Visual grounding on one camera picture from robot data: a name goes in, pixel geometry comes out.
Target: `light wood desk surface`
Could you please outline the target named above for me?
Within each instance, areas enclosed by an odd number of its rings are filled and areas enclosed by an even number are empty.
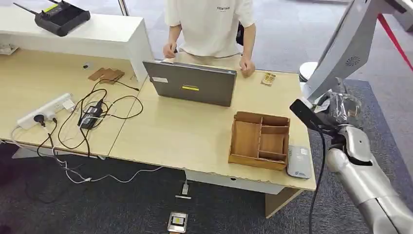
[[[314,172],[305,180],[292,178],[285,171],[228,163],[231,126],[237,111],[291,118],[290,145],[310,148],[307,127],[289,110],[301,96],[298,75],[273,73],[277,78],[272,87],[261,84],[264,71],[256,71],[249,78],[238,75],[229,108],[158,96],[147,79],[138,95],[144,111],[125,122],[109,156],[314,190]]]
[[[90,64],[90,69],[83,69],[85,63]],[[10,132],[16,127],[19,118],[64,93],[73,94],[72,100],[75,103],[78,102],[92,90],[96,81],[87,78],[100,67],[124,71],[125,75],[119,81],[137,87],[136,77],[128,60],[29,50],[17,50],[10,56],[0,55],[0,109],[3,113],[0,122],[0,139],[10,140]],[[99,84],[96,88],[107,89],[106,100],[108,101],[114,101],[126,95],[136,96],[138,94],[136,90],[121,84]],[[84,106],[88,102],[98,101],[102,97],[103,92],[97,92],[92,99],[84,102]],[[115,115],[125,117],[134,101],[133,98],[119,101],[109,113],[116,109]],[[60,145],[57,133],[68,115],[69,112],[66,110],[57,113],[58,127],[53,134],[55,145]],[[76,136],[75,139],[65,142],[68,146],[76,146],[83,139],[77,126],[78,117],[78,114],[74,114],[74,117],[62,129],[62,138]],[[98,128],[91,130],[88,138],[91,152],[94,155],[107,156],[124,122],[123,119],[107,117]],[[53,122],[47,122],[46,127],[49,131],[53,129],[53,126]],[[41,144],[46,137],[45,131],[39,124],[30,130],[20,128],[14,134],[15,140],[18,142],[31,145]],[[70,151],[85,154],[87,153],[86,144],[84,143],[79,148]]]

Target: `desk leg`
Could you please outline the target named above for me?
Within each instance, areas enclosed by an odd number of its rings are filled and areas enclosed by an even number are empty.
[[[285,187],[277,195],[265,194],[265,217],[271,218],[282,207],[300,195],[302,191],[302,189]]]

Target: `electrical outlet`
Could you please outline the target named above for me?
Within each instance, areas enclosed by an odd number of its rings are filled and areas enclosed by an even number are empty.
[[[64,109],[63,103],[65,101],[71,100],[71,99],[72,99],[72,94],[65,93],[65,94],[61,95],[60,97],[54,99],[53,101],[50,101],[50,102],[46,103],[45,105],[43,105],[39,109],[29,113],[25,117],[17,120],[17,125],[20,126],[23,129],[28,130],[28,129],[34,127],[36,124],[38,124],[37,122],[35,122],[33,120],[33,118],[36,115],[44,115],[45,119],[48,119],[47,117],[54,116],[57,112],[63,110]]]

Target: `power adapter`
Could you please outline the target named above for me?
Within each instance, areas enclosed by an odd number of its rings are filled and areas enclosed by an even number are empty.
[[[92,129],[100,115],[102,114],[103,100],[97,102],[96,106],[90,106],[86,113],[79,119],[77,125],[83,129]]]

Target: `gray laptop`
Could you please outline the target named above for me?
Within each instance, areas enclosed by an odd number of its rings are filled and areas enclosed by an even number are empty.
[[[143,64],[160,96],[231,105],[236,71],[162,61]]]

